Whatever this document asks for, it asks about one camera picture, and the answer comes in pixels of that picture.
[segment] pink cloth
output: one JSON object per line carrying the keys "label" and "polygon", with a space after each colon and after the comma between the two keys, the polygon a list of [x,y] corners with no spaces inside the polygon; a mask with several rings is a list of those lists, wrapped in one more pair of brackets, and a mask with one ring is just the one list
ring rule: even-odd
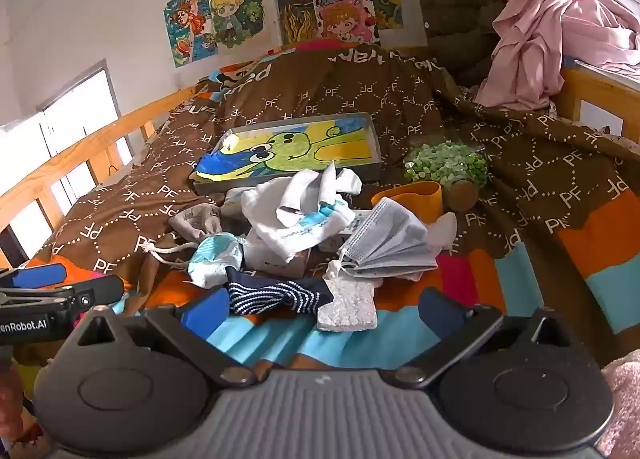
{"label": "pink cloth", "polygon": [[546,107],[564,80],[562,56],[640,78],[640,19],[618,0],[508,0],[494,20],[500,42],[476,102]]}
{"label": "pink cloth", "polygon": [[597,448],[609,459],[640,457],[640,350],[615,360],[603,370],[616,398],[613,418]]}

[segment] black circular cover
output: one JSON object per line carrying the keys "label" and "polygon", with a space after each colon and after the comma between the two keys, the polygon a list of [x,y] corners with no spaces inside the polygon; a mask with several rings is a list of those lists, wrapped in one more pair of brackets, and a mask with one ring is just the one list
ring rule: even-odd
{"label": "black circular cover", "polygon": [[560,453],[593,442],[613,410],[600,370],[581,349],[529,344],[453,366],[439,389],[444,417],[487,447]]}
{"label": "black circular cover", "polygon": [[56,365],[36,389],[38,419],[62,446],[91,454],[143,453],[176,439],[209,394],[194,367],[144,347],[84,347]]}

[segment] pink poster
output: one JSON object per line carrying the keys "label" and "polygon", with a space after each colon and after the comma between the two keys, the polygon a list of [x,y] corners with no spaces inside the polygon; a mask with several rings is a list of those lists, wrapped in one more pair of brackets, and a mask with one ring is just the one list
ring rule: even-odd
{"label": "pink poster", "polygon": [[314,0],[318,35],[346,42],[379,44],[371,0]]}

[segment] white box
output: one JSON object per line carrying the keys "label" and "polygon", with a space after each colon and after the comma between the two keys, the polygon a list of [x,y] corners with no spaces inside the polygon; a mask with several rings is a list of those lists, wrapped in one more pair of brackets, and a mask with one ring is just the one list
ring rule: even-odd
{"label": "white box", "polygon": [[327,251],[328,253],[338,253],[340,247],[351,237],[354,232],[364,223],[365,219],[369,217],[371,210],[353,210],[356,214],[355,219],[340,233],[336,233],[332,237],[325,239],[319,243],[318,248],[320,251]]}
{"label": "white box", "polygon": [[293,259],[285,262],[274,253],[267,244],[258,237],[253,228],[249,230],[244,245],[244,265],[247,269],[269,273],[277,277],[301,279],[305,276],[306,261],[309,259],[310,249],[299,251]]}

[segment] cartoon eye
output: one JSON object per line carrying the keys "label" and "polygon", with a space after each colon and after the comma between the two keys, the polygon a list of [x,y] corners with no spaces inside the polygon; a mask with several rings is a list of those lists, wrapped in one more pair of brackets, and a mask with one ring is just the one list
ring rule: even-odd
{"label": "cartoon eye", "polygon": [[268,162],[271,158],[275,158],[275,154],[273,152],[258,152],[257,154],[252,155],[249,158],[249,161],[252,163],[262,163]]}
{"label": "cartoon eye", "polygon": [[251,150],[251,152],[267,152],[268,150],[271,150],[271,146],[270,144],[260,144],[251,147],[249,150]]}

